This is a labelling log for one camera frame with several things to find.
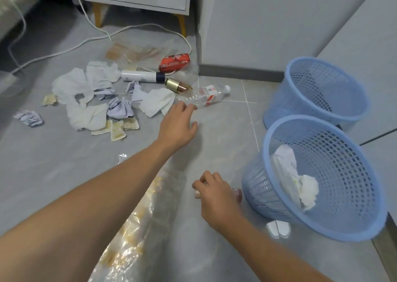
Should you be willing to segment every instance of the red snack package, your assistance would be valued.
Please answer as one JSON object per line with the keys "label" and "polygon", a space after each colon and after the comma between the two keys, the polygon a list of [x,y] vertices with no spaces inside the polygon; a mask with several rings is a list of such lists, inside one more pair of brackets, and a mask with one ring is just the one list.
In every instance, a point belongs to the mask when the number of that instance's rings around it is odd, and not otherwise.
{"label": "red snack package", "polygon": [[170,55],[162,59],[160,64],[160,72],[171,72],[179,70],[190,62],[189,54]]}

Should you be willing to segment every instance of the plastic water bottle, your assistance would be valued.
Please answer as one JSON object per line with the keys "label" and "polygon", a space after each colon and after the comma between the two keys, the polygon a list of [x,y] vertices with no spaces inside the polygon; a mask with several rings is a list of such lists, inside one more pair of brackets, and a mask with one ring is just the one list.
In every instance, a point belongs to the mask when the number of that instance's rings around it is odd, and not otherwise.
{"label": "plastic water bottle", "polygon": [[177,95],[178,101],[185,104],[194,104],[198,108],[205,107],[215,102],[221,101],[230,92],[229,86],[210,85],[199,89],[193,89],[189,93]]}

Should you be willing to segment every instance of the gray tile floor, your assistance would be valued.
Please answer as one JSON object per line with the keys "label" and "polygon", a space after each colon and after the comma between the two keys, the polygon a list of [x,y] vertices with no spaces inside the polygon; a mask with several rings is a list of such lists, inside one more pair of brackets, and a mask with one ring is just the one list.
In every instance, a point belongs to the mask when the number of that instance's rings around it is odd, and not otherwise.
{"label": "gray tile floor", "polygon": [[[146,12],[130,13],[114,8],[105,22],[108,31],[127,24],[155,22],[178,31],[175,17]],[[15,48],[21,63],[37,56],[67,49],[100,32],[92,29],[77,11],[57,4],[42,4],[28,20],[25,38]],[[188,40],[193,46],[192,64],[197,65],[193,18],[188,18]],[[137,44],[161,45],[174,39],[178,52],[184,42],[155,29],[124,33]],[[162,115],[148,118],[134,109],[140,130],[128,131],[123,141],[110,142],[109,135],[91,136],[69,125],[65,107],[42,107],[52,81],[72,68],[85,68],[90,60],[102,59],[110,46],[107,40],[87,43],[68,54],[29,66],[27,90],[15,98],[0,98],[0,234],[70,189],[117,163],[117,155],[132,155],[149,145],[158,133]],[[0,70],[13,65],[0,44]],[[199,122],[196,138],[176,153],[171,162],[187,177],[180,207],[154,273],[153,281],[257,281],[238,253],[201,218],[200,201],[193,198],[191,183],[204,170],[218,171],[234,187],[241,187],[244,168],[261,148],[266,129],[262,122],[277,84],[251,80],[200,76],[194,86],[228,84],[231,95],[221,103],[193,115]],[[125,85],[117,83],[117,90]],[[153,88],[145,85],[144,89]],[[39,112],[46,120],[31,129],[12,114],[17,109]],[[245,215],[265,231],[266,220],[242,202]],[[279,240],[301,258],[337,282],[388,281],[371,242],[340,243],[326,239],[303,226],[293,225],[289,239]]]}

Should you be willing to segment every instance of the blue plastic basket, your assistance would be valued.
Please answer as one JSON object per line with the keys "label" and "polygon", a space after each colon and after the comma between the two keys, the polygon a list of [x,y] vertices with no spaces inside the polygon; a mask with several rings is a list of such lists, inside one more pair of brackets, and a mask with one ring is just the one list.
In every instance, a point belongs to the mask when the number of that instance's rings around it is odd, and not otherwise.
{"label": "blue plastic basket", "polygon": [[[270,164],[281,144],[294,150],[298,174],[318,181],[316,205],[305,213],[285,194]],[[271,126],[262,152],[246,169],[243,191],[262,216],[302,223],[335,240],[370,239],[386,221],[381,185],[360,147],[337,127],[311,116],[287,116]]]}
{"label": "blue plastic basket", "polygon": [[303,114],[346,130],[369,108],[364,88],[353,77],[315,57],[291,60],[284,76],[263,116],[266,128],[285,116]]}

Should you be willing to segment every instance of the bottle label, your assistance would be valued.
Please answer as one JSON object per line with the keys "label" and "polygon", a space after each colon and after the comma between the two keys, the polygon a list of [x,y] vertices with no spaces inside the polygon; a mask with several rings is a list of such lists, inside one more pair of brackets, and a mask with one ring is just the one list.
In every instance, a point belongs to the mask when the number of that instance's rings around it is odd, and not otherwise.
{"label": "bottle label", "polygon": [[218,91],[215,89],[215,87],[213,85],[209,85],[204,87],[203,89],[205,91],[205,94],[207,95],[206,105],[214,103],[216,95],[218,94]]}

